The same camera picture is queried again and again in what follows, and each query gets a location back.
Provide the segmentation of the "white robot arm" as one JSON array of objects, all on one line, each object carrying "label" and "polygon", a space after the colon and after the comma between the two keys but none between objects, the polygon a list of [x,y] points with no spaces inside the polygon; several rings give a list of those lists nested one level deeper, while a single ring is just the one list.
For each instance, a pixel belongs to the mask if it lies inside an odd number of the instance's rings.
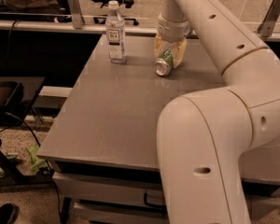
[{"label": "white robot arm", "polygon": [[171,101],[157,126],[170,224],[250,224],[239,158],[280,135],[280,60],[218,0],[174,0],[225,82]]}]

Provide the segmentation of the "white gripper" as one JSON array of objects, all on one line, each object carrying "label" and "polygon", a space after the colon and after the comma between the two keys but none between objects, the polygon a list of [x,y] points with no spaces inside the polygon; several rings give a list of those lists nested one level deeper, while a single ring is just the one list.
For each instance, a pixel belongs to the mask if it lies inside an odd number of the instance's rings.
[{"label": "white gripper", "polygon": [[158,34],[154,37],[154,56],[159,58],[171,46],[173,67],[177,68],[184,57],[187,47],[185,38],[190,32],[188,19],[181,14],[168,15],[161,13],[158,17]]}]

